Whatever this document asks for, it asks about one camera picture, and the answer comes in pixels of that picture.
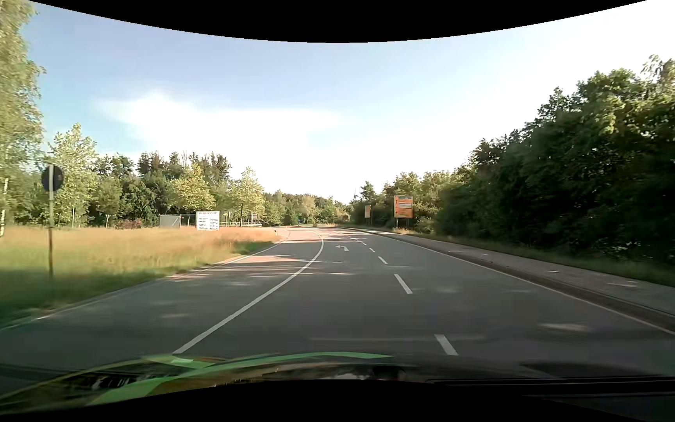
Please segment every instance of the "road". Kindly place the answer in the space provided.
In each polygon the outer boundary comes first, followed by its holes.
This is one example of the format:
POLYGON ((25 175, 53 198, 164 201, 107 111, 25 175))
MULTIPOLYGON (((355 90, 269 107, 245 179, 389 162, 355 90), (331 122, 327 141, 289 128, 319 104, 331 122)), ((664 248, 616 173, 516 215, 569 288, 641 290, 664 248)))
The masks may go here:
POLYGON ((385 236, 278 233, 253 256, 0 331, 0 393, 171 352, 351 350, 675 375, 672 333, 589 302, 385 236))

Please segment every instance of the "tall grass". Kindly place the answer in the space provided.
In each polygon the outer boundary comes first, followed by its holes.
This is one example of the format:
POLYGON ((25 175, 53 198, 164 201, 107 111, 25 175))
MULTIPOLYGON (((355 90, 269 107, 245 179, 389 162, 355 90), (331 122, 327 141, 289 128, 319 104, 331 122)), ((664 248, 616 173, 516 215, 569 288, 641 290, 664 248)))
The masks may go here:
POLYGON ((274 232, 240 227, 57 230, 50 282, 48 231, 12 227, 0 240, 0 321, 222 261, 274 241, 274 232))

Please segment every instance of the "orange sign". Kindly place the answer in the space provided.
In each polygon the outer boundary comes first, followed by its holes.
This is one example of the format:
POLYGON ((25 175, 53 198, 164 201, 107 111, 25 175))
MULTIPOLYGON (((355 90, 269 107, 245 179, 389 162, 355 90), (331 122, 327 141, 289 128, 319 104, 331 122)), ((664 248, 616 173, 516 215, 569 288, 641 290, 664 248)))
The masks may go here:
POLYGON ((395 195, 395 218, 413 218, 413 197, 395 195))

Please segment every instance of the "sky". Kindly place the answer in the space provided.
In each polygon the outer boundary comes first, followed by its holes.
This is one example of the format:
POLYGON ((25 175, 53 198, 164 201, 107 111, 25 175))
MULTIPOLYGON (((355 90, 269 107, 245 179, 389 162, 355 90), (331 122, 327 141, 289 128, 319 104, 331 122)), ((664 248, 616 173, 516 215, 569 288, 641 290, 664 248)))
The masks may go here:
POLYGON ((36 4, 23 29, 45 138, 82 125, 100 154, 214 152, 266 191, 347 202, 401 171, 454 170, 532 120, 556 87, 675 56, 675 2, 385 43, 289 43, 36 4))

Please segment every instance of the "bush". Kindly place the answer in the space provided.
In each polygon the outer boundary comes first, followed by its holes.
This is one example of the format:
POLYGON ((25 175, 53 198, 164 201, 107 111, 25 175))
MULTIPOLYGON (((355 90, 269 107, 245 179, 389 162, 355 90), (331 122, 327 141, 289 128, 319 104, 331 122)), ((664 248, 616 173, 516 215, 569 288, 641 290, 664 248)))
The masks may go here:
POLYGON ((426 234, 434 233, 434 220, 428 217, 418 217, 416 231, 426 234))

